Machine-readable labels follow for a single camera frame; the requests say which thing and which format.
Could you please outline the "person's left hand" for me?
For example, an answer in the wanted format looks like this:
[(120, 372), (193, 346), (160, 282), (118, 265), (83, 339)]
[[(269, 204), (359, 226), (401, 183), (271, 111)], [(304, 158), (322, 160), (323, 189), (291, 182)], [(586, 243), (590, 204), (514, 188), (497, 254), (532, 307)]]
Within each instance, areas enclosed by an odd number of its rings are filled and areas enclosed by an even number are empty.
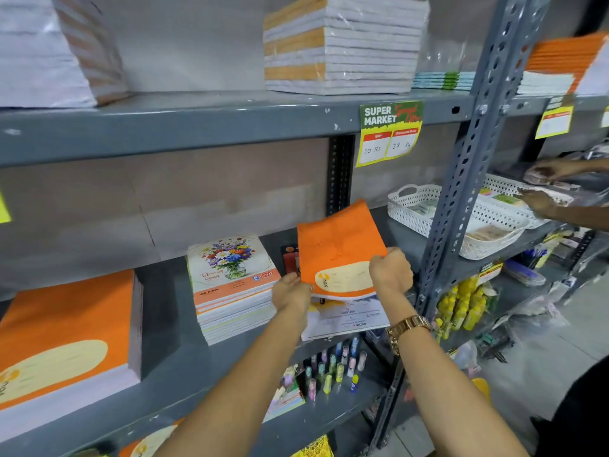
[(307, 312), (311, 304), (311, 296), (272, 296), (271, 292), (271, 300), (277, 312), (291, 315), (302, 327), (307, 324)]

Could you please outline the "orange notebook with cream oval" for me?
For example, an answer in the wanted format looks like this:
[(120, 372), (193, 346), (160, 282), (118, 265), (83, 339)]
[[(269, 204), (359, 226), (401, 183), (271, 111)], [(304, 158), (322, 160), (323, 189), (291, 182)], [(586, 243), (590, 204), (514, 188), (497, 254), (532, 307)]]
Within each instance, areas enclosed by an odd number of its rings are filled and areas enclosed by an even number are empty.
[(387, 247), (365, 200), (297, 225), (300, 276), (315, 298), (360, 300), (376, 294), (369, 265)]

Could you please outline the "person's left forearm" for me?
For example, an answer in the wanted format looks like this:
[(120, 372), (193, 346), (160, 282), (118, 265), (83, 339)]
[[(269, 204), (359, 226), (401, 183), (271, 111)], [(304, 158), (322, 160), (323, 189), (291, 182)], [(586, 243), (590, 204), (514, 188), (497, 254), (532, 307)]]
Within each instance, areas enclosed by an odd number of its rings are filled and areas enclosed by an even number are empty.
[(281, 308), (154, 457), (246, 457), (306, 326), (309, 300)]

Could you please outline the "gold wristwatch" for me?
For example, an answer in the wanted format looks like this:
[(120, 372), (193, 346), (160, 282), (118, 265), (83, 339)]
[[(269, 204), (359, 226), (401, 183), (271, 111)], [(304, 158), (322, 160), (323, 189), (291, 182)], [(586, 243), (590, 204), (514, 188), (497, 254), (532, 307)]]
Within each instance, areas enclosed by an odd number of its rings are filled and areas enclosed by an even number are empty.
[(416, 328), (424, 328), (428, 330), (428, 332), (432, 332), (432, 327), (429, 321), (420, 315), (409, 316), (385, 329), (390, 342), (391, 350), (395, 356), (400, 356), (400, 337), (408, 330), (413, 330)]

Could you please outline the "group of yellow glue bottles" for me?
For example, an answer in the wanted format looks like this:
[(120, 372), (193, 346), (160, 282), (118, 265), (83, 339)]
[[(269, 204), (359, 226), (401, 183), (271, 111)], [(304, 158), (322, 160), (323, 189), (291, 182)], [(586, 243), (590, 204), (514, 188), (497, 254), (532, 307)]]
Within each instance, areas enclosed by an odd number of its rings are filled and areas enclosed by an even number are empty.
[(488, 296), (480, 275), (454, 285), (438, 302), (433, 319), (437, 342), (456, 331), (473, 331), (486, 312)]

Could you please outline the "large white plastic basket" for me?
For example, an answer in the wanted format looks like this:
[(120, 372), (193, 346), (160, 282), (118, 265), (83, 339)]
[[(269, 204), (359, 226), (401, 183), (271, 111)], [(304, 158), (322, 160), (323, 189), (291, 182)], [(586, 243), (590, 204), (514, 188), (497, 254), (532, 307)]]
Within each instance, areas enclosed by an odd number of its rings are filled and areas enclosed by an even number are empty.
[[(407, 184), (387, 196), (389, 217), (425, 238), (428, 238), (442, 187), (436, 184)], [(467, 260), (481, 260), (503, 250), (520, 238), (527, 229), (528, 221), (521, 220), (505, 209), (476, 200), (473, 213), (465, 230), (459, 254)], [(472, 240), (466, 232), (485, 225), (495, 225), (512, 231), (503, 239), (493, 242)]]

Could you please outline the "small pile of colourful notepads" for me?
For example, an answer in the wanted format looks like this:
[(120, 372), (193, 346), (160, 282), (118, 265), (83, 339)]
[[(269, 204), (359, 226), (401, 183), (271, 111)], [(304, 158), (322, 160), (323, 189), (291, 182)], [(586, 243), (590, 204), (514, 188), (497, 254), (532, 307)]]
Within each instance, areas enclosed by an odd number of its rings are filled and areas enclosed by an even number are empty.
[(263, 423), (284, 415), (295, 408), (305, 404), (305, 399), (297, 382), (298, 374), (303, 369), (299, 364), (292, 364), (285, 369), (282, 379), (279, 382), (275, 395), (267, 410)]

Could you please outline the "shallow white plastic basket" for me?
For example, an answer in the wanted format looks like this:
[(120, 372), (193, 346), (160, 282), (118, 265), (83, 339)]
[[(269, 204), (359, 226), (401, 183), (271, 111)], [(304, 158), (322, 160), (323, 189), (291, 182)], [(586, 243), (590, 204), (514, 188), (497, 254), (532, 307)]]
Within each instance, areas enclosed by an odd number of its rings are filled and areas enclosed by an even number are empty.
[(528, 230), (537, 229), (549, 222), (549, 220), (540, 219), (522, 200), (516, 198), (522, 189), (543, 191), (561, 207), (567, 207), (574, 201), (574, 197), (569, 194), (553, 191), (545, 187), (532, 186), (492, 174), (485, 176), (485, 181), (479, 194), (482, 196), (483, 203), (505, 209), (519, 219), (528, 221), (529, 223), (526, 227)]

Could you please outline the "yellow patterned packet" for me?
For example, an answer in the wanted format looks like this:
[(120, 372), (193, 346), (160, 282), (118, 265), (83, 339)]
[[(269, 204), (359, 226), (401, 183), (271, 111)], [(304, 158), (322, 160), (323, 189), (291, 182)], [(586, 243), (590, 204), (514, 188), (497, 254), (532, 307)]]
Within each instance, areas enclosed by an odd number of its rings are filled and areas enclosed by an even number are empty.
[(290, 457), (334, 457), (334, 453), (328, 435), (324, 434)]

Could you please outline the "thin stack of teal notebooks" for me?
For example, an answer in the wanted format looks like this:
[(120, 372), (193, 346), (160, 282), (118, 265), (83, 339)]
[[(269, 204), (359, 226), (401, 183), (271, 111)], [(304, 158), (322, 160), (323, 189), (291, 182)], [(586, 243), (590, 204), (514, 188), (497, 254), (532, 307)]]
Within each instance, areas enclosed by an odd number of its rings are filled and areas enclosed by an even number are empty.
[(444, 91), (470, 91), (475, 71), (417, 72), (412, 89), (438, 89)]

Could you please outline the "grey metal shelving rack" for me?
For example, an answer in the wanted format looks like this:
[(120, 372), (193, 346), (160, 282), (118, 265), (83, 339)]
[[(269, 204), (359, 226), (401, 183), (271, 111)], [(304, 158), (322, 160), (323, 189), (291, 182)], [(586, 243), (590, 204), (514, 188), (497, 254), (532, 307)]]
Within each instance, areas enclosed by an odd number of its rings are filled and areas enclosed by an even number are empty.
[[(432, 155), (444, 170), (444, 183), (456, 162), (457, 142), (477, 121), (490, 122), (480, 114), (474, 98), (456, 92), (421, 91), (405, 96), (425, 104), (422, 129), (455, 127), (448, 136), (428, 131), (423, 154), (431, 167)], [(54, 284), (64, 266), (66, 278), (106, 274), (102, 266), (134, 268), (143, 284), (142, 381), (128, 389), (55, 421), (0, 443), (0, 457), (73, 457), (85, 450), (118, 451), (136, 439), (184, 418), (199, 405), (211, 388), (232, 368), (264, 327), (243, 332), (209, 346), (195, 320), (192, 296), (188, 295), (187, 245), (195, 233), (211, 227), (212, 220), (227, 219), (228, 213), (201, 213), (186, 220), (192, 209), (153, 210), (149, 201), (143, 213), (116, 217), (102, 223), (82, 223), (57, 254), (25, 255), (34, 239), (50, 236), (50, 226), (60, 213), (90, 215), (93, 207), (108, 206), (110, 194), (120, 201), (152, 199), (167, 194), (176, 201), (179, 194), (195, 187), (236, 187), (237, 200), (261, 201), (255, 186), (287, 185), (311, 168), (323, 173), (324, 208), (345, 207), (355, 199), (355, 187), (363, 192), (364, 171), (368, 187), (380, 187), (370, 169), (354, 168), (359, 105), (364, 97), (297, 97), (277, 92), (212, 92), (143, 94), (109, 110), (27, 111), (0, 113), (0, 186), (27, 204), (34, 213), (34, 200), (52, 192), (60, 195), (57, 207), (36, 220), (35, 237), (17, 243), (17, 258), (27, 258), (23, 268), (30, 281), (9, 275), (9, 231), (0, 231), (0, 291), (11, 295), (25, 284)], [(42, 191), (26, 190), (26, 175), (54, 175), (57, 181), (36, 182)], [(14, 219), (25, 219), (25, 213)], [(262, 425), (250, 455), (285, 457), (310, 440), (335, 428), (346, 445), (363, 450), (375, 446), (394, 414), (397, 392), (405, 392), (401, 362), (387, 348), (372, 353), (359, 389), (330, 394), (329, 399), (296, 408), (295, 411)]]

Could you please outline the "clear plastic packet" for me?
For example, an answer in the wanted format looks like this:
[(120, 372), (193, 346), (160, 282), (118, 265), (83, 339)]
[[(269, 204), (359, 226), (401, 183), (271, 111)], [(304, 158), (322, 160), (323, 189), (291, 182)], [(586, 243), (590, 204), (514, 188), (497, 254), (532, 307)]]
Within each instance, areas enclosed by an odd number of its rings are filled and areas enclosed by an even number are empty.
[(548, 176), (553, 174), (551, 168), (529, 168), (523, 176), (523, 180), (534, 186), (552, 187), (564, 191), (579, 191), (582, 186), (579, 184), (567, 183), (562, 181), (550, 182)]

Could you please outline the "orange notebook with white oval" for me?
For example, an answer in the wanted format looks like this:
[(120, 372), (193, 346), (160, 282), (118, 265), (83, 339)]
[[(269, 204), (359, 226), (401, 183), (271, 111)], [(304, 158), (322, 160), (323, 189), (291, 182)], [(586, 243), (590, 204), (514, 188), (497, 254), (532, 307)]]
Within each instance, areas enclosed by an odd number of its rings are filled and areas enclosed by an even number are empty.
[(184, 419), (180, 419), (170, 426), (163, 427), (140, 440), (130, 443), (119, 451), (118, 457), (154, 457), (160, 446), (183, 421)]

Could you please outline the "person's black clothing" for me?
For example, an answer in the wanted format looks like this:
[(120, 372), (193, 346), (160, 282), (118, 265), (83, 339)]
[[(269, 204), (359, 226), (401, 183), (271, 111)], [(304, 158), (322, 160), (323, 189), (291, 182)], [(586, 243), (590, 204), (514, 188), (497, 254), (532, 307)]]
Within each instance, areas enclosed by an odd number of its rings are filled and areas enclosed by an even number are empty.
[(609, 457), (609, 355), (572, 384), (551, 419), (530, 420), (534, 457)]

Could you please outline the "slanted stack of orange notebooks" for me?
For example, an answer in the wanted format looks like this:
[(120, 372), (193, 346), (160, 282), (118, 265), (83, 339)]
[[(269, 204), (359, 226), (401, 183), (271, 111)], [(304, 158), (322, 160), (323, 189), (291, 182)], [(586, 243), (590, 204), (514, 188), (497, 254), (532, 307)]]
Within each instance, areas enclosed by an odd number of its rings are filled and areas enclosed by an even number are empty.
[(517, 94), (602, 96), (609, 94), (609, 31), (538, 43)]

